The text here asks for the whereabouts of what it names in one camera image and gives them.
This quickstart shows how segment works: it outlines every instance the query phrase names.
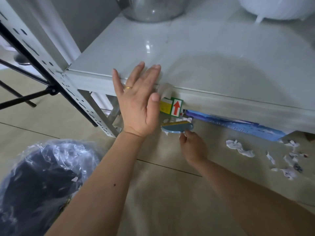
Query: sticker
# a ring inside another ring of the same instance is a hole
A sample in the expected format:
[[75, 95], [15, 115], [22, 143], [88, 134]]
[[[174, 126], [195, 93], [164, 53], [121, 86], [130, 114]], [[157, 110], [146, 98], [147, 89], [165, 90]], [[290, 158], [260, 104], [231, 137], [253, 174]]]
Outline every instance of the sticker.
[[160, 111], [166, 114], [171, 114], [173, 106], [173, 100], [169, 100], [167, 98], [163, 98], [160, 101]]
[[179, 117], [181, 104], [183, 103], [183, 100], [176, 99], [176, 98], [172, 98], [172, 99], [173, 99], [173, 106], [172, 106], [171, 115], [174, 117]]

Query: yellow label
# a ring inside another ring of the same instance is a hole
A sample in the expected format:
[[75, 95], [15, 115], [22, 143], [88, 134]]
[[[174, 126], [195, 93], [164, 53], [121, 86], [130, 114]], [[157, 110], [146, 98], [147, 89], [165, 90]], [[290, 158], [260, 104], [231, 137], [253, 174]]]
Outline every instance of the yellow label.
[[169, 99], [161, 99], [160, 101], [160, 111], [166, 114], [171, 114], [173, 101]]

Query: plastic bag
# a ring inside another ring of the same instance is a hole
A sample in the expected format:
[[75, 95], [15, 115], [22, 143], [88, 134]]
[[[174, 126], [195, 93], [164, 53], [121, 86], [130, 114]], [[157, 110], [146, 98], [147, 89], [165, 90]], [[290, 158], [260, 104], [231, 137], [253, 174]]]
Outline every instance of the plastic bag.
[[102, 156], [91, 142], [30, 146], [0, 185], [0, 235], [44, 235]]

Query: white plastic container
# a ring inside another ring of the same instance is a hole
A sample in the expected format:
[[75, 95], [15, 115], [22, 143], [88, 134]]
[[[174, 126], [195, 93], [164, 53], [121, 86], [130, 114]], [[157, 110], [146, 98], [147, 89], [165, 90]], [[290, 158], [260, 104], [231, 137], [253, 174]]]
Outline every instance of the white plastic container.
[[315, 13], [315, 0], [239, 0], [239, 2], [248, 12], [257, 15], [258, 23], [264, 18], [304, 20]]

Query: red arrow sign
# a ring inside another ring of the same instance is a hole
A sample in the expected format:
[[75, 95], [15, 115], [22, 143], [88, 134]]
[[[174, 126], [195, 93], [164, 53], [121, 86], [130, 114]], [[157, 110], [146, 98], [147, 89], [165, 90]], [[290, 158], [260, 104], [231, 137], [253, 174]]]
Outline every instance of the red arrow sign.
[[177, 101], [175, 104], [174, 104], [174, 115], [176, 115], [177, 116], [177, 111], [178, 111], [178, 109], [180, 108], [180, 105], [179, 105], [179, 102]]

